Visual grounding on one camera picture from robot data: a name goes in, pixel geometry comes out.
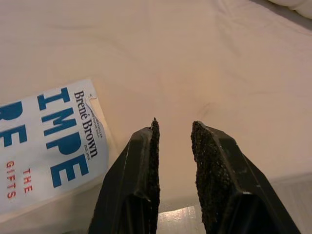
white pillow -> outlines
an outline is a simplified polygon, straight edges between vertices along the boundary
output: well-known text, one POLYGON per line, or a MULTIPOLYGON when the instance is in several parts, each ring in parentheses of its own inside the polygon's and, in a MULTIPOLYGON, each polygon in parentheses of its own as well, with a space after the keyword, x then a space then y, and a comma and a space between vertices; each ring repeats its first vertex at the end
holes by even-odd
POLYGON ((304 17, 312 19, 312 0, 270 0, 278 5, 287 6, 304 17))

white surface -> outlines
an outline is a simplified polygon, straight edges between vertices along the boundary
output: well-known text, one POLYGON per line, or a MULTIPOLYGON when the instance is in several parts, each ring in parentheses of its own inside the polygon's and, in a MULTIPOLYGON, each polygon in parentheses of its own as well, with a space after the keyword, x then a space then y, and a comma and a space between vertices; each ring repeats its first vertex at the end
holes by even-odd
POLYGON ((119 151, 157 117, 161 211, 197 199, 193 120, 270 179, 310 172, 310 21, 266 3, 1 0, 0 103, 95 76, 119 151))
POLYGON ((287 6, 304 17, 312 19, 312 0, 270 0, 276 4, 287 6))
POLYGON ((301 234, 312 230, 312 174, 272 183, 301 234))
POLYGON ((158 215, 157 234, 205 234, 204 224, 201 222, 201 207, 181 208, 175 211, 163 212, 158 215))

book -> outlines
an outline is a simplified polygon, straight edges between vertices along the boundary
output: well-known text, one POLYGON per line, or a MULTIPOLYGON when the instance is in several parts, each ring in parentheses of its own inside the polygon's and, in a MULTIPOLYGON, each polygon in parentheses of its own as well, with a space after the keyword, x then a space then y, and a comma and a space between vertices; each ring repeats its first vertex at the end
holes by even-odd
POLYGON ((114 150, 90 79, 1 105, 0 230, 100 184, 114 150))

book cover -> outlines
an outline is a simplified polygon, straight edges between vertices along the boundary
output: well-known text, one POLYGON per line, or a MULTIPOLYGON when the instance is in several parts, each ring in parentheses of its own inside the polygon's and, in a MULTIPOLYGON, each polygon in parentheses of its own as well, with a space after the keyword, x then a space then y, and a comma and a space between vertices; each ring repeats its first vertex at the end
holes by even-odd
POLYGON ((103 178, 109 143, 96 98, 86 79, 0 106, 0 222, 103 178))

bed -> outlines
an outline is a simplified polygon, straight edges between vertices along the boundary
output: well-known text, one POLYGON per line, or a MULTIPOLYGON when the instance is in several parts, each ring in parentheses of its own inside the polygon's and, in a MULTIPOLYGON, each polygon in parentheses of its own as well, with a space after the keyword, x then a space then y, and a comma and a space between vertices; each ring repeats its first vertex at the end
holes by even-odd
MULTIPOLYGON (((119 151, 157 117, 161 212, 198 202, 194 120, 232 135, 271 181, 311 178, 312 22, 286 7, 1 0, 0 31, 1 104, 92 77, 119 151)), ((1 224, 1 233, 86 228, 98 190, 48 208, 49 218, 1 224)))

